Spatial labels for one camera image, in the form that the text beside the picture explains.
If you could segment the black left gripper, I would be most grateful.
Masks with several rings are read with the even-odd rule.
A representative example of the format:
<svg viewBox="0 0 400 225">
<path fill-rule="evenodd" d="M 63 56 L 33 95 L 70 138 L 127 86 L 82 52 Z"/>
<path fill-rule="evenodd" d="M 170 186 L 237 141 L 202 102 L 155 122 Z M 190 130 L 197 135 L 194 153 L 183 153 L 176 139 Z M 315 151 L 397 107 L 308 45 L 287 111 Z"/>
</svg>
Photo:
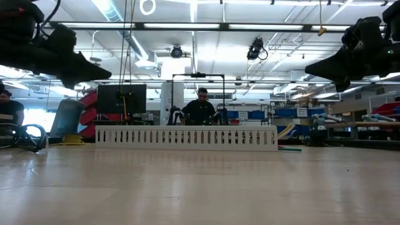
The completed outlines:
<svg viewBox="0 0 400 225">
<path fill-rule="evenodd" d="M 5 39 L 0 39 L 0 65 L 34 74 L 54 75 L 68 89 L 82 82 L 109 79 L 112 75 L 110 71 L 89 62 L 81 52 L 62 56 L 33 44 Z"/>
</svg>

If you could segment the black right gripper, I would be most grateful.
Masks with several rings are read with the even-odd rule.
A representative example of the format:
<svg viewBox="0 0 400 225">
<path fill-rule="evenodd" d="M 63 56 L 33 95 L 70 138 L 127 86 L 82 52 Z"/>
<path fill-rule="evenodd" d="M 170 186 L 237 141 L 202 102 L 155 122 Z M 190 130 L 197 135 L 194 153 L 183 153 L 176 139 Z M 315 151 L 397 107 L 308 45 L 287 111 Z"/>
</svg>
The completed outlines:
<svg viewBox="0 0 400 225">
<path fill-rule="evenodd" d="M 343 92 L 351 81 L 365 76 L 384 78 L 390 73 L 400 73 L 400 42 L 375 51 L 352 52 L 349 47 L 342 46 L 333 56 L 306 66 L 305 73 L 331 80 L 336 91 Z"/>
</svg>

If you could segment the white slotted cable duct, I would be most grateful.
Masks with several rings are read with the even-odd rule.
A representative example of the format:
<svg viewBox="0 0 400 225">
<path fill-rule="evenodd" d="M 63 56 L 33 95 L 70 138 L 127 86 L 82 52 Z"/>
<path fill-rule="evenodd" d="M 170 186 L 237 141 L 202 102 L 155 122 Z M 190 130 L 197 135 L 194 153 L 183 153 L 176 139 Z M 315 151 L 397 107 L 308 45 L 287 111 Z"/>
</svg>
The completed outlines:
<svg viewBox="0 0 400 225">
<path fill-rule="evenodd" d="M 96 130 L 96 147 L 193 151 L 277 152 L 276 131 Z"/>
</svg>

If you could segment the black monitor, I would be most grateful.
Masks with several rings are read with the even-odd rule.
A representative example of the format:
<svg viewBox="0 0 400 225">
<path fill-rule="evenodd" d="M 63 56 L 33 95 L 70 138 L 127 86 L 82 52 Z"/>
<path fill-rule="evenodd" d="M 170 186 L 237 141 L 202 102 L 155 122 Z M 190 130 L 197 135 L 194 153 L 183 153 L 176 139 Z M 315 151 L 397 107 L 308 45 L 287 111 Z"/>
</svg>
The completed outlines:
<svg viewBox="0 0 400 225">
<path fill-rule="evenodd" d="M 97 89 L 99 114 L 136 114 L 146 112 L 145 84 L 102 85 Z"/>
</svg>

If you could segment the red bin shelf rack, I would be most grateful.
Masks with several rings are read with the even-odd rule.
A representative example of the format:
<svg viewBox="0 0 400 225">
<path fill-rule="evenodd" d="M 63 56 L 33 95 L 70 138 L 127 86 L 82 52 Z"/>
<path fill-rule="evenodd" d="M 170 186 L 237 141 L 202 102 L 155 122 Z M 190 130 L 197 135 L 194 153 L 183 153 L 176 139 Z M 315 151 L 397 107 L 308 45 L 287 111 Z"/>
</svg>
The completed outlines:
<svg viewBox="0 0 400 225">
<path fill-rule="evenodd" d="M 93 138 L 95 136 L 97 121 L 120 121 L 121 119 L 120 114 L 97 113 L 97 91 L 89 91 L 78 101 L 84 105 L 80 118 L 80 124 L 84 126 L 84 128 L 79 133 L 86 138 Z"/>
</svg>

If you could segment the grey waste bin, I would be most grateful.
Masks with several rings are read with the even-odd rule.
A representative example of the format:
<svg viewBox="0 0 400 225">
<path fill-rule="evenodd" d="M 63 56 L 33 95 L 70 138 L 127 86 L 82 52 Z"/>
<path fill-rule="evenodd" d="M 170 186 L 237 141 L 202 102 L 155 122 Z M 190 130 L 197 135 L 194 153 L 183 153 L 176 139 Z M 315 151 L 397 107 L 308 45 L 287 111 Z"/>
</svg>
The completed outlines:
<svg viewBox="0 0 400 225">
<path fill-rule="evenodd" d="M 64 99 L 59 103 L 50 137 L 62 137 L 64 134 L 75 134 L 85 105 L 74 99 Z"/>
</svg>

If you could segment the blue storage bin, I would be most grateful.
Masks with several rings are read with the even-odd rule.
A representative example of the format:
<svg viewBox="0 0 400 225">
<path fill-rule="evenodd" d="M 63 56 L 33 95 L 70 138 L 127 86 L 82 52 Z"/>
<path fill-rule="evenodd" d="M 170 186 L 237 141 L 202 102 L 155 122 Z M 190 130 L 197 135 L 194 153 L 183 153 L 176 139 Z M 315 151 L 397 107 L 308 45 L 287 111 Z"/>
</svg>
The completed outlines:
<svg viewBox="0 0 400 225">
<path fill-rule="evenodd" d="M 310 118 L 314 114 L 324 114 L 324 108 L 278 108 L 274 110 L 274 117 L 278 118 Z"/>
<path fill-rule="evenodd" d="M 238 120 L 257 120 L 265 119 L 266 114 L 264 111 L 227 111 L 228 119 L 238 119 Z"/>
</svg>

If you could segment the person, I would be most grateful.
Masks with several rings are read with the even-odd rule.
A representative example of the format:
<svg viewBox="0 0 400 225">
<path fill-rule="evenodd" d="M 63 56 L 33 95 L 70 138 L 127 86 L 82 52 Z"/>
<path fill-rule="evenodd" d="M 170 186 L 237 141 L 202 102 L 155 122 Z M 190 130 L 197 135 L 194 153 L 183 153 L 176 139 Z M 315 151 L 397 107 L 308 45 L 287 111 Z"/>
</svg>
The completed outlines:
<svg viewBox="0 0 400 225">
<path fill-rule="evenodd" d="M 11 100 L 11 95 L 8 90 L 4 90 L 0 94 L 0 123 L 21 126 L 24 121 L 24 105 Z"/>
<path fill-rule="evenodd" d="M 208 90 L 200 87 L 197 93 L 197 99 L 189 102 L 182 111 L 187 118 L 181 119 L 182 125 L 210 125 L 216 124 L 217 118 L 214 117 L 216 113 L 214 106 L 207 101 Z"/>
</svg>

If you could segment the black overhead light bar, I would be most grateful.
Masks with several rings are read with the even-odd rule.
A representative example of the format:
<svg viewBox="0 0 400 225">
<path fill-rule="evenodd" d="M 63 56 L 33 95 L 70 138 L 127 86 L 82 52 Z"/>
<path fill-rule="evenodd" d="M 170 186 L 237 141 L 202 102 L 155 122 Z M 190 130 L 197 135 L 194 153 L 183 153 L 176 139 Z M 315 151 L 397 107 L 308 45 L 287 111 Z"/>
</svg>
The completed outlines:
<svg viewBox="0 0 400 225">
<path fill-rule="evenodd" d="M 283 32 L 318 33 L 317 24 L 246 24 L 229 22 L 73 22 L 60 21 L 73 30 L 86 31 L 199 31 L 199 32 Z"/>
</svg>

